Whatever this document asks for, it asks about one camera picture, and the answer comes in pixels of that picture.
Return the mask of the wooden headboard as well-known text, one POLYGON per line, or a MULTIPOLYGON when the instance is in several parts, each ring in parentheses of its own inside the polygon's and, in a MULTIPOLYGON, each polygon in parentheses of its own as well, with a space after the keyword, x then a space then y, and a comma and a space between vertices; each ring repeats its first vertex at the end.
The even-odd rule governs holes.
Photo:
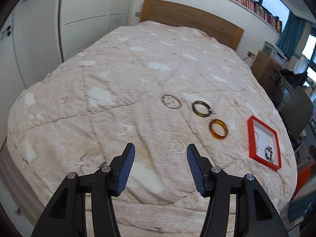
POLYGON ((236 50, 244 30, 209 12, 163 0, 144 0, 140 21, 198 29, 210 38, 236 50))

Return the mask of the amber resin bangle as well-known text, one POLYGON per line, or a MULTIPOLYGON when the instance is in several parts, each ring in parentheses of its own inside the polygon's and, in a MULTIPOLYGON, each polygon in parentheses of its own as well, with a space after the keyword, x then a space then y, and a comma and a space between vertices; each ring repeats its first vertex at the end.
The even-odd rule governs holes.
POLYGON ((218 140, 223 140, 228 135, 227 125, 219 119, 213 119, 209 123, 209 131, 212 137, 218 140))

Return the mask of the white sliding wardrobe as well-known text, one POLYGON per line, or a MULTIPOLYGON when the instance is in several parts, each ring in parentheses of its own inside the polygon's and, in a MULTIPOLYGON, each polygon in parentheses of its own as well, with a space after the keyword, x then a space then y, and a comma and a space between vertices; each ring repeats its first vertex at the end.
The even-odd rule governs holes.
POLYGON ((126 24, 130 0, 59 0, 59 43, 67 60, 126 24))

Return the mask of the white printer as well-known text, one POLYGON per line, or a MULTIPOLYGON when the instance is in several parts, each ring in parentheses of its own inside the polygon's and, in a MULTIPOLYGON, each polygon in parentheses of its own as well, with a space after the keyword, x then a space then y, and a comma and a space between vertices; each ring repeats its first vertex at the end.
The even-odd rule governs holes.
POLYGON ((262 52, 276 61, 281 67, 284 67, 288 60, 287 56, 276 45, 267 41, 265 41, 262 52))

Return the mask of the red jewelry box tray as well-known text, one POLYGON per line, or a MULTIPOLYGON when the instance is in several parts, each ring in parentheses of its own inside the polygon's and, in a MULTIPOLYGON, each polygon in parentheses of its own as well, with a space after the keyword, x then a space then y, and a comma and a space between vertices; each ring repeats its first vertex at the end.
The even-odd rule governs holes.
POLYGON ((277 171, 281 169, 278 136, 266 123, 255 116, 247 120, 249 157, 277 171))

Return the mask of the twisted silver bangle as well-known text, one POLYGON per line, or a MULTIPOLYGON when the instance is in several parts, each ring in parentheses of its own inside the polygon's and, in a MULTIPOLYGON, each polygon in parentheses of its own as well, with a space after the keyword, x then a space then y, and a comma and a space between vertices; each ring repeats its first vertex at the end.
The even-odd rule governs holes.
POLYGON ((174 140, 171 144, 171 150, 176 154, 183 154, 186 152, 186 145, 181 140, 174 140))

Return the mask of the thin metal hoop bangle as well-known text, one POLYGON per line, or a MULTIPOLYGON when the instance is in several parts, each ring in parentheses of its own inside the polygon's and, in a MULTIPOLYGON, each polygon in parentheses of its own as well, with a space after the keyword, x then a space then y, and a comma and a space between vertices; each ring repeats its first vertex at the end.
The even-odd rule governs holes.
POLYGON ((179 109, 182 105, 179 99, 169 94, 162 96, 162 103, 170 109, 179 109))

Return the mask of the beige cloud pattern duvet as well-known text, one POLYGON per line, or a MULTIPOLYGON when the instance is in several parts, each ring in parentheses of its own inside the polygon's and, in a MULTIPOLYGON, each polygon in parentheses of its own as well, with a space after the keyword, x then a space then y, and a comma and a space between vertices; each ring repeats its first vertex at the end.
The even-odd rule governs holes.
POLYGON ((232 49, 196 29, 119 27, 23 91, 8 117, 8 151, 35 194, 36 216, 69 172, 93 173, 135 145, 127 187, 113 201, 122 236, 199 235, 208 199, 174 140, 195 144, 228 174, 253 174, 277 210, 295 192, 295 155, 276 108, 232 49), (167 108, 166 94, 181 107, 167 108), (196 115, 198 100, 216 114, 196 115), (249 157, 251 116, 276 131, 281 169, 249 157), (212 137, 213 119, 227 125, 225 139, 212 137))

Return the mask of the white door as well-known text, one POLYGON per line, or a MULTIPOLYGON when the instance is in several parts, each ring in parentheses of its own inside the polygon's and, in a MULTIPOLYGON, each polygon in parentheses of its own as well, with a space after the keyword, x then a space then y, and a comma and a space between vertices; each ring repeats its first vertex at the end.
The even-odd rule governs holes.
POLYGON ((13 16, 9 16, 1 31, 11 25, 11 35, 0 42, 0 142, 7 138, 8 114, 25 85, 20 75, 13 45, 13 16))

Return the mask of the teal window curtain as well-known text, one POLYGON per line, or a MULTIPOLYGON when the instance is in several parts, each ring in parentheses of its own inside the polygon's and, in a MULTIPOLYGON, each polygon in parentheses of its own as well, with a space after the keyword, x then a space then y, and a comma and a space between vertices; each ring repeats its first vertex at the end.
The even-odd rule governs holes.
POLYGON ((304 31, 307 30, 309 35, 312 23, 306 19, 295 16, 290 11, 284 30, 276 42, 276 46, 286 55, 288 59, 295 57, 300 58, 301 51, 296 51, 303 37, 304 31))

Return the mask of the wooden nightstand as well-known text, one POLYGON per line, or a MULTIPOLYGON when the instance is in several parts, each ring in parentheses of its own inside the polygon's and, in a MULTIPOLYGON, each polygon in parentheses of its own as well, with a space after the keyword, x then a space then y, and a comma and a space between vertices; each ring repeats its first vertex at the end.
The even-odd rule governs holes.
POLYGON ((251 66, 254 77, 267 94, 272 94, 275 91, 275 78, 279 75, 281 69, 281 66, 273 58, 262 51, 258 52, 251 66))

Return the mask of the grey office chair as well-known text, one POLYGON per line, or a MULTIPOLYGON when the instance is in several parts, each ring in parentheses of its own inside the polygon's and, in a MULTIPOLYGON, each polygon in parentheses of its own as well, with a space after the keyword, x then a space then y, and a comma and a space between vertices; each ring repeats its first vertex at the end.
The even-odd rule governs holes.
POLYGON ((289 135, 298 140, 313 117, 313 103, 308 93, 297 86, 281 107, 279 114, 289 135))

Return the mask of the dark olive bangle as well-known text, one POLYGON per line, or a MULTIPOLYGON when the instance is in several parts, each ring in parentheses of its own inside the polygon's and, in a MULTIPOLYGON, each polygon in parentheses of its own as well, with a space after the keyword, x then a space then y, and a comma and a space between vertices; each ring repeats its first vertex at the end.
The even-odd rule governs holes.
POLYGON ((192 103, 192 111, 202 118, 207 118, 216 114, 208 103, 200 100, 192 103))

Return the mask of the black bag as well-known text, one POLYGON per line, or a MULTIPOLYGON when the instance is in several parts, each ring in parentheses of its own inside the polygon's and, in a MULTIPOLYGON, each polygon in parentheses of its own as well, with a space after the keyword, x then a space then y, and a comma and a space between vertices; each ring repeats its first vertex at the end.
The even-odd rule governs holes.
POLYGON ((293 71, 283 69, 280 71, 280 75, 283 76, 285 80, 287 80, 287 82, 291 84, 291 86, 293 86, 294 88, 296 88, 297 86, 302 87, 308 78, 307 71, 295 74, 293 71))

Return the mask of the wall power socket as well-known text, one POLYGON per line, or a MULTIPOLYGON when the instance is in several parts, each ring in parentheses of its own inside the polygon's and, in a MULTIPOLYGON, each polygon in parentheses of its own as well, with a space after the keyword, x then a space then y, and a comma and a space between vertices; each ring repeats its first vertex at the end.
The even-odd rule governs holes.
POLYGON ((256 55, 254 53, 252 53, 251 51, 248 51, 247 56, 254 59, 256 57, 256 55))

